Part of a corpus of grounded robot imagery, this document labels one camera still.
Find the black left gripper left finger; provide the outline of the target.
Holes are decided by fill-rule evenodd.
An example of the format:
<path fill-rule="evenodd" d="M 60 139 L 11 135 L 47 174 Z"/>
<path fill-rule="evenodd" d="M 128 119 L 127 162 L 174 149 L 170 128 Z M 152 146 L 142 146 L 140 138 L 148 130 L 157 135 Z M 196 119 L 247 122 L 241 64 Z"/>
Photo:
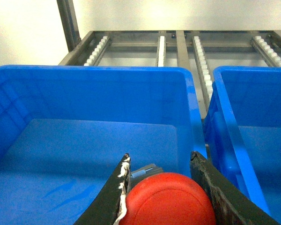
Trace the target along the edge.
<path fill-rule="evenodd" d="M 75 221 L 76 225 L 118 225 L 127 213 L 131 190 L 131 159 L 126 153 L 97 197 Z"/>

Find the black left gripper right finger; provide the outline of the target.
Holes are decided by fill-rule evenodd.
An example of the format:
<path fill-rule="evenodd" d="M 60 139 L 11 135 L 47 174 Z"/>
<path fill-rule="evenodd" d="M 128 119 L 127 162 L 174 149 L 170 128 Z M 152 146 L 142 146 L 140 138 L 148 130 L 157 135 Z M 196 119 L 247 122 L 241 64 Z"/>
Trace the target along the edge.
<path fill-rule="evenodd" d="M 278 222 L 242 194 L 202 154 L 191 152 L 191 178 L 207 194 L 217 225 L 277 225 Z"/>

